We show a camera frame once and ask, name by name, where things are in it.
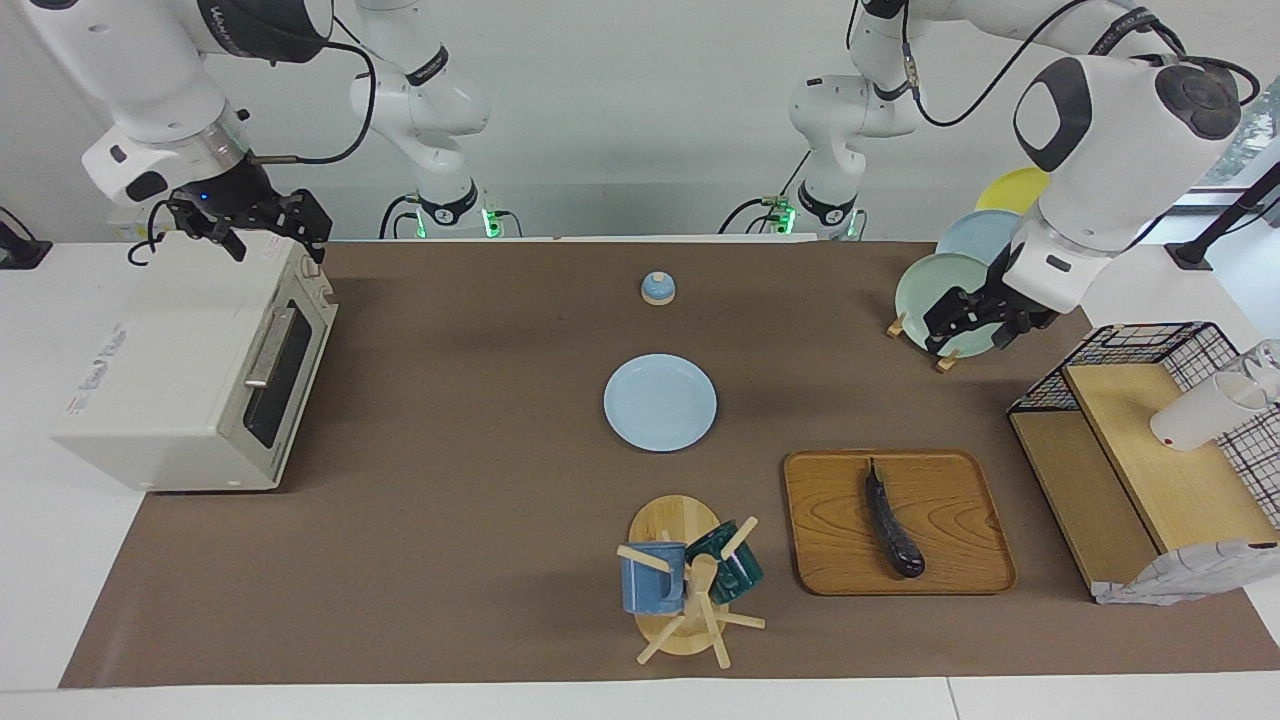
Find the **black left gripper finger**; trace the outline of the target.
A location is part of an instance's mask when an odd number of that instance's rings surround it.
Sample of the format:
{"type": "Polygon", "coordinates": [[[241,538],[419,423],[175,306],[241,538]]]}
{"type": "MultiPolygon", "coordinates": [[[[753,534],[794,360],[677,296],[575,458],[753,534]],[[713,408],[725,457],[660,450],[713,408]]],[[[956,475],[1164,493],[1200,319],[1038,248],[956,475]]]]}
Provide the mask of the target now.
{"type": "Polygon", "coordinates": [[[992,334],[993,346],[1005,350],[1020,336],[1044,329],[1055,320],[1055,315],[1014,315],[1001,323],[998,329],[992,334]]]}
{"type": "Polygon", "coordinates": [[[955,336],[972,328],[972,297],[965,290],[947,290],[925,313],[925,348],[934,355],[955,336]]]}

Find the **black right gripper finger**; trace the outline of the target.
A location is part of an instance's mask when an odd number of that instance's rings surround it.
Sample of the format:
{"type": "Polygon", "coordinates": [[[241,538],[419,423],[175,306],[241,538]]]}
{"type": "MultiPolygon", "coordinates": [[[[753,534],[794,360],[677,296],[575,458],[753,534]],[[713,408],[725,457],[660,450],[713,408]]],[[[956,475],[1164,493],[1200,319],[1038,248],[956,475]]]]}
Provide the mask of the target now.
{"type": "Polygon", "coordinates": [[[168,210],[180,232],[193,240],[207,240],[215,243],[225,250],[236,263],[244,260],[246,246],[232,229],[228,219],[211,219],[188,200],[169,200],[168,210]]]}
{"type": "Polygon", "coordinates": [[[303,246],[310,259],[321,265],[333,220],[308,190],[288,196],[288,237],[303,246]]]}

